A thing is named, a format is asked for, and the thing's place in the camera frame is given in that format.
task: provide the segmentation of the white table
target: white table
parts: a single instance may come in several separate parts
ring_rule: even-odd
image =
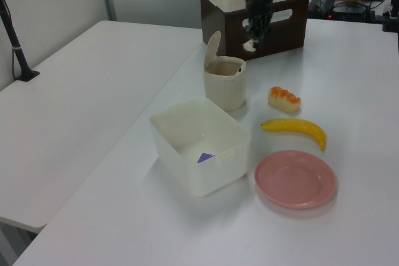
[[[39,232],[200,42],[100,22],[1,91],[0,221]]]
[[[252,133],[248,175],[196,199],[163,169],[149,117],[204,95],[205,48],[191,53],[15,266],[398,265],[397,35],[308,20],[303,49],[249,61],[246,104],[231,113]],[[306,136],[260,129],[286,116],[266,104],[275,85],[302,98],[296,117],[326,131],[325,152]],[[329,203],[294,211],[256,191],[257,162],[284,149],[330,165],[339,186]]]

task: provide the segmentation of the banana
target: banana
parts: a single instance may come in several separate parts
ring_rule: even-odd
[[[298,118],[280,118],[264,122],[262,124],[262,129],[266,131],[293,131],[305,133],[319,142],[320,150],[325,150],[327,137],[324,130],[311,121]]]

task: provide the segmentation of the orange object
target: orange object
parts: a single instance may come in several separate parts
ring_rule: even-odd
[[[284,112],[292,113],[300,108],[300,98],[281,87],[272,87],[267,100],[271,105]]]

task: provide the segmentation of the plastic plate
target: plastic plate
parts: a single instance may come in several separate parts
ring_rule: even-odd
[[[255,170],[255,181],[273,202],[307,209],[327,202],[335,192],[334,172],[320,158],[302,151],[278,151],[266,156]]]

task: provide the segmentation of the white cup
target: white cup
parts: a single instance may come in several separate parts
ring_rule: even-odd
[[[246,96],[247,70],[244,60],[215,56],[204,70],[205,95],[226,112],[241,107]]]

